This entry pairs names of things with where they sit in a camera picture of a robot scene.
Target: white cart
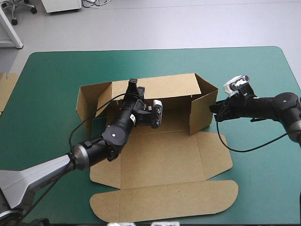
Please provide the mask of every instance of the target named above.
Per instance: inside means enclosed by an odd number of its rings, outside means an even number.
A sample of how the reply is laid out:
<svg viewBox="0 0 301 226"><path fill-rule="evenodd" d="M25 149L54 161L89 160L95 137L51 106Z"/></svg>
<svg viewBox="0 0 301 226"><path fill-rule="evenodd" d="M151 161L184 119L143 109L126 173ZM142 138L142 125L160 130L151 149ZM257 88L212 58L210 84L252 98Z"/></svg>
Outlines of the white cart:
<svg viewBox="0 0 301 226"><path fill-rule="evenodd" d="M58 12L65 10L78 10L81 8L81 0L41 0L46 12Z"/></svg>

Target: gray floor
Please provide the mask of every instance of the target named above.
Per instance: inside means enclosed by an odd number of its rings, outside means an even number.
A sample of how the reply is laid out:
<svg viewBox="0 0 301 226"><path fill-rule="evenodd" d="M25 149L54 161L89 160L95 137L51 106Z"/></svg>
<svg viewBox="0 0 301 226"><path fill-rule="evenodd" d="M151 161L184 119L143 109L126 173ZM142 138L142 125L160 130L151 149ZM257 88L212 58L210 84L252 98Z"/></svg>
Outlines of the gray floor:
<svg viewBox="0 0 301 226"><path fill-rule="evenodd" d="M14 27L24 48L0 49L0 71L20 74L37 51L278 46L301 85L301 0L112 0L54 15L31 1L38 13L21 9Z"/></svg>

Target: green table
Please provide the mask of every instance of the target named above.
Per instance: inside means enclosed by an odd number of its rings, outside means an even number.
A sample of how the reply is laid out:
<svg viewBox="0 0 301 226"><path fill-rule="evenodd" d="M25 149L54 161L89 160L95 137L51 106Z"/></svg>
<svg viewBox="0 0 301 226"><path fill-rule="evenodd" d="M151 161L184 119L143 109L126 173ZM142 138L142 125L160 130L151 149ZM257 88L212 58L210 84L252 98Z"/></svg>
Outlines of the green table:
<svg viewBox="0 0 301 226"><path fill-rule="evenodd" d="M281 49L207 48L138 51L42 52L32 54L0 118L0 166L21 170L69 151L70 131L80 122L75 107L82 85L196 72L219 88L247 74L260 97L301 92ZM218 99L226 94L221 90ZM248 119L220 124L231 147L247 149L284 133L279 123ZM215 124L205 131L216 132ZM73 142L88 136L83 128ZM179 218L181 223L299 223L300 147L285 137L250 153L231 153L233 168L213 180L239 185L235 203L215 215ZM89 171L59 181L26 218L53 223L101 223L90 197L113 188L93 183Z"/></svg>

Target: black robotic arm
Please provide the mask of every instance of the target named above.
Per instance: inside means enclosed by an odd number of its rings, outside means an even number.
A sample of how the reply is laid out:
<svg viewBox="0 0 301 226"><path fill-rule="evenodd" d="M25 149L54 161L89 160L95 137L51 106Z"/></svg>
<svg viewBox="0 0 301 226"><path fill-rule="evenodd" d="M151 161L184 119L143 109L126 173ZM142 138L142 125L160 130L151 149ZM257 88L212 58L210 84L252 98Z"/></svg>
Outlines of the black robotic arm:
<svg viewBox="0 0 301 226"><path fill-rule="evenodd" d="M251 122L272 119L280 122L289 138L301 143L301 105L296 94L286 92L275 97L257 97L249 84L249 78L241 75L224 85L229 97L210 106L215 120L252 118Z"/></svg>

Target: cardboard box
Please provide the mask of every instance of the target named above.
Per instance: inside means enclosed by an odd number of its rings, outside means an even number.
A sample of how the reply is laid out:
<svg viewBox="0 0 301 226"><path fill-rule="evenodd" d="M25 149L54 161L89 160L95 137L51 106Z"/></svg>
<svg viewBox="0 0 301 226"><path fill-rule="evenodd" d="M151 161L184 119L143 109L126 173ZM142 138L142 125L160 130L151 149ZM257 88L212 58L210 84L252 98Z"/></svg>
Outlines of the cardboard box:
<svg viewBox="0 0 301 226"><path fill-rule="evenodd" d="M124 93L128 81L83 86L77 112L83 120L98 106ZM198 132L208 126L213 114L209 105L217 88L197 74L138 79L145 99L163 103L158 129L133 129L121 155L91 168L92 181L120 188L95 194L93 212L107 222L136 222L221 212L238 194L234 181L206 181L232 167L228 149L217 134ZM113 102L96 116L107 114L110 122L118 108ZM91 121L84 124L91 131Z"/></svg>
<svg viewBox="0 0 301 226"><path fill-rule="evenodd" d="M13 92L19 76L15 73L6 76L6 73L0 73L0 115L5 109L6 104Z"/></svg>

